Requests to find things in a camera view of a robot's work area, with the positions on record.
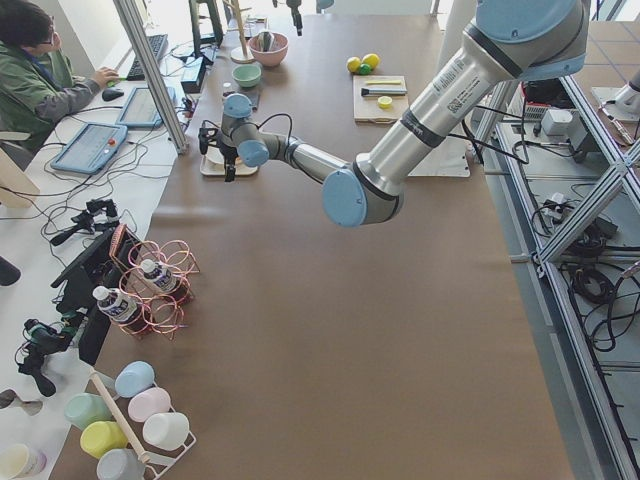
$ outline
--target lime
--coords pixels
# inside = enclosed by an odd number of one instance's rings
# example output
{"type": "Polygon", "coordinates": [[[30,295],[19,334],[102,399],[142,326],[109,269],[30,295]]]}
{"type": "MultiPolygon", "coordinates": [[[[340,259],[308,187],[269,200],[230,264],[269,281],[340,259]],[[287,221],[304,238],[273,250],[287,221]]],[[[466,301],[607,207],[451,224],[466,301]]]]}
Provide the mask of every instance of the lime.
{"type": "Polygon", "coordinates": [[[371,70],[375,70],[375,68],[380,64],[380,57],[375,53],[367,53],[362,57],[362,63],[366,63],[371,67],[371,70]]]}
{"type": "Polygon", "coordinates": [[[363,63],[358,67],[358,75],[369,75],[371,70],[373,70],[371,65],[363,63]]]}
{"type": "Polygon", "coordinates": [[[360,60],[358,57],[351,57],[347,60],[347,70],[349,70],[351,73],[356,73],[358,71],[358,68],[360,67],[360,64],[362,64],[362,60],[360,60]]]}

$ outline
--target black hair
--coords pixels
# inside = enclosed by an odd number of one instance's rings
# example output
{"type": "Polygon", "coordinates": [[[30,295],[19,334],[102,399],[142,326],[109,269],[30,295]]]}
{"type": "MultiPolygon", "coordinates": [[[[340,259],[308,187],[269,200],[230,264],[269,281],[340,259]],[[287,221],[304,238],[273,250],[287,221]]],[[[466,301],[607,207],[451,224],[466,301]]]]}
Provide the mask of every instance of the black hair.
{"type": "Polygon", "coordinates": [[[14,47],[36,47],[51,38],[51,17],[27,0],[0,0],[0,40],[14,47]]]}

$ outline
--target wooden cutting board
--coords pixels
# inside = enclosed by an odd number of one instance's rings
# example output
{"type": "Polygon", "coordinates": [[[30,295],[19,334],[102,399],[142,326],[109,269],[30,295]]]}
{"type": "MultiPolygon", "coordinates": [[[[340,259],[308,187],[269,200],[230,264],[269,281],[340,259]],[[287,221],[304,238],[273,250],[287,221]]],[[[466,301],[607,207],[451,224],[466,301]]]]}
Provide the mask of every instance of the wooden cutting board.
{"type": "Polygon", "coordinates": [[[356,122],[393,123],[399,119],[404,111],[409,108],[409,98],[393,96],[391,108],[383,110],[378,107],[378,97],[363,97],[360,93],[363,88],[404,88],[407,85],[403,75],[354,75],[353,76],[353,118],[356,122]],[[393,84],[367,84],[368,81],[399,80],[399,85],[393,84]]]}

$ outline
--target glasses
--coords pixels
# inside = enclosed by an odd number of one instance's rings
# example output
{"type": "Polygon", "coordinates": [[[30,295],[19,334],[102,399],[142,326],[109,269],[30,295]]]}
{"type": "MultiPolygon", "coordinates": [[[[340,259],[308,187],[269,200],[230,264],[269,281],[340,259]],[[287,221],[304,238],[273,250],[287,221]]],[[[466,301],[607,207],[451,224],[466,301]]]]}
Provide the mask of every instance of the glasses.
{"type": "Polygon", "coordinates": [[[53,23],[53,17],[49,18],[51,19],[51,24],[49,25],[49,39],[44,42],[40,42],[42,45],[53,45],[53,36],[56,33],[56,25],[53,23]]]}

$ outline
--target black box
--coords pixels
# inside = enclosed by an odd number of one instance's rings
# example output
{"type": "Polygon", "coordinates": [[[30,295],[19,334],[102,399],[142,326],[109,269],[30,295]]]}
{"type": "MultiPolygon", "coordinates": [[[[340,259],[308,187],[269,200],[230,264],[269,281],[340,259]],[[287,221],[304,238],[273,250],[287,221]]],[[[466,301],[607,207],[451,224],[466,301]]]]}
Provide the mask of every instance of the black box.
{"type": "Polygon", "coordinates": [[[184,93],[200,93],[202,80],[207,68],[202,57],[188,59],[182,72],[182,89],[184,93]]]}

